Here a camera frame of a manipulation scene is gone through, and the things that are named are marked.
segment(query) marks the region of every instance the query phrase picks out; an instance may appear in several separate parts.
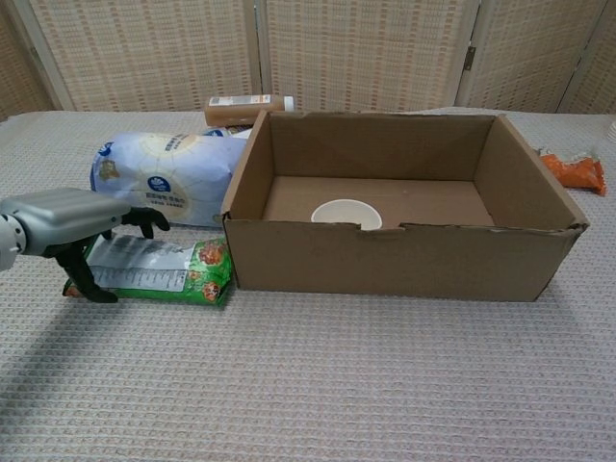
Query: cardboard box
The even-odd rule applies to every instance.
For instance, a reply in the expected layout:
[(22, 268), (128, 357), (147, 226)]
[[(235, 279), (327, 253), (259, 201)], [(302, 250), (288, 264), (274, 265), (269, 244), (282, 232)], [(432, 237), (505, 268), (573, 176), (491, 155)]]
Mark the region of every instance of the cardboard box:
[[(312, 223), (371, 204), (383, 227)], [(223, 202), (243, 289), (533, 300), (587, 220), (504, 116), (261, 113)]]

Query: tablecloth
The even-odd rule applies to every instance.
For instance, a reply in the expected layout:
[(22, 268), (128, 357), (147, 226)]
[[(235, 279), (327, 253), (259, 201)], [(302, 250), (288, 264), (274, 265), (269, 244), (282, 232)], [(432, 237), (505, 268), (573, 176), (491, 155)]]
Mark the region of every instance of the tablecloth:
[[(508, 116), (533, 147), (595, 144), (609, 187), (572, 192), (591, 227), (536, 302), (235, 289), (224, 311), (98, 305), (62, 297), (53, 261), (19, 258), (0, 273), (0, 459), (616, 460), (613, 116)], [(204, 128), (201, 113), (13, 117), (0, 197), (87, 188), (119, 131)]]

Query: orange package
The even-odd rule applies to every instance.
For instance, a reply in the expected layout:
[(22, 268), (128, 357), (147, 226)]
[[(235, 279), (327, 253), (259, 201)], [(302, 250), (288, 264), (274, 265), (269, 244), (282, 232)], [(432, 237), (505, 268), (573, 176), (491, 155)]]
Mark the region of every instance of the orange package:
[(607, 193), (603, 167), (595, 155), (582, 152), (571, 159), (564, 159), (547, 149), (542, 149), (540, 155), (546, 167), (565, 188), (585, 188), (598, 195)]

